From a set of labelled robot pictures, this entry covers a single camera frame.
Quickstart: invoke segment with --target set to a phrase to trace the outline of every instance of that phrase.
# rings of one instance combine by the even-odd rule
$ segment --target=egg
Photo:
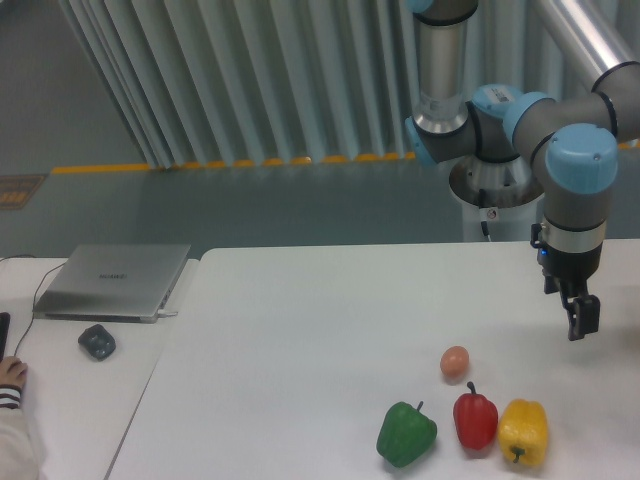
[[[440,370],[447,378],[457,378],[469,368],[469,352],[464,347],[456,345],[447,349],[440,359]]]

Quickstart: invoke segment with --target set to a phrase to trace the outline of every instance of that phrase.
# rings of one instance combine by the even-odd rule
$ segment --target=yellow line
[[[131,163],[121,165],[87,165],[81,167],[55,167],[51,170],[52,175],[69,173],[105,173],[105,172],[139,172],[150,171],[151,168],[145,163]]]
[[[313,161],[311,157],[295,157],[291,159],[291,165],[311,165]]]
[[[408,152],[404,157],[407,160],[415,159],[413,152]],[[395,153],[387,153],[382,157],[372,153],[363,153],[354,158],[356,162],[384,162],[389,160],[398,160],[400,156]],[[344,155],[329,155],[322,159],[321,163],[350,163],[349,159]],[[274,167],[283,165],[312,165],[311,157],[295,157],[290,162],[285,162],[281,158],[268,158],[260,166]],[[250,168],[256,164],[252,160],[241,159],[236,160],[231,165],[234,168]],[[169,170],[199,170],[205,168],[226,168],[227,165],[222,160],[214,160],[202,165],[198,162],[187,162],[183,165],[174,165]],[[114,172],[151,172],[161,171],[162,168],[151,168],[145,163],[124,163],[117,165],[83,165],[75,167],[54,167],[51,170],[52,175],[69,175],[77,173],[114,173]]]

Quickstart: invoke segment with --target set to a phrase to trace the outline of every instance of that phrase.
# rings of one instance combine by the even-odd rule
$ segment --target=silver pole
[[[604,73],[635,60],[630,48],[591,0],[535,0],[534,6],[588,90]]]
[[[420,102],[413,119],[425,132],[450,133],[467,119],[462,101],[466,23],[434,27],[415,21]]]

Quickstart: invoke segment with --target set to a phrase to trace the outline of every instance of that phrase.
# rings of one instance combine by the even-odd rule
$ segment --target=pepper stem
[[[520,457],[524,455],[524,448],[520,447],[511,447],[511,453],[513,453],[516,458],[513,459],[513,463],[518,463]]]

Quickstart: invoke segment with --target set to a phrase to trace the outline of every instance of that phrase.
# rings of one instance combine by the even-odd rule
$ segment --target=laptop lid
[[[189,245],[80,245],[36,303],[48,318],[154,322]]]

